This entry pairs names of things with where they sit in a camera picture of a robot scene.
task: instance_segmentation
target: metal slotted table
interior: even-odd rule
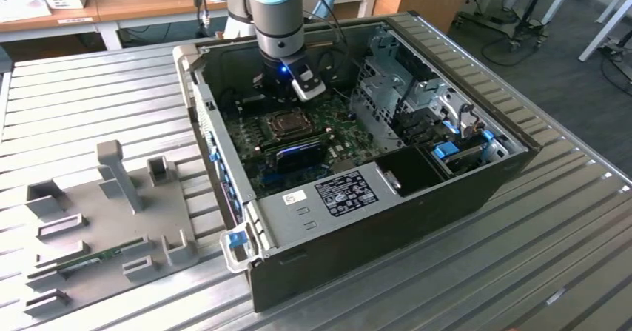
[[[395,19],[546,146],[479,212],[288,303],[252,311],[218,246],[223,222],[178,90],[175,44],[18,64],[3,82],[0,320],[22,314],[32,220],[15,188],[99,179],[94,142],[119,138],[126,168],[178,163],[203,261],[39,325],[59,330],[616,330],[632,326],[630,180],[418,17]],[[80,164],[63,160],[75,157]]]

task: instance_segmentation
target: floor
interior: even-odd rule
[[[536,19],[542,19],[552,1],[540,1]],[[500,9],[500,0],[495,8]],[[602,76],[599,53],[586,63],[578,60],[600,31],[595,19],[603,11],[604,6],[590,0],[567,0],[551,23],[548,41],[515,67],[498,66],[482,57],[482,47],[502,37],[498,32],[466,23],[448,34],[622,171],[632,175],[632,97]],[[631,26],[622,23],[612,35],[620,37],[630,29]],[[490,49],[488,54],[502,63],[523,56],[523,53],[510,53],[507,48],[499,44]],[[627,82],[610,64],[606,70],[619,85],[626,86]]]

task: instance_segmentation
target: open computer tower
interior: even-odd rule
[[[258,312],[476,211],[540,150],[394,19],[342,27],[307,26],[328,87],[308,102],[254,37],[182,50],[227,266]]]

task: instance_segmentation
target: circuit board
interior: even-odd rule
[[[382,154],[371,133],[350,112],[348,102],[336,94],[326,94],[290,110],[227,119],[226,124],[259,198],[352,169]],[[323,160],[282,174],[266,147],[291,150],[307,142],[304,137],[324,142]]]

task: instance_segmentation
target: power supply label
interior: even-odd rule
[[[334,216],[343,216],[379,200],[359,171],[316,184],[315,187]]]

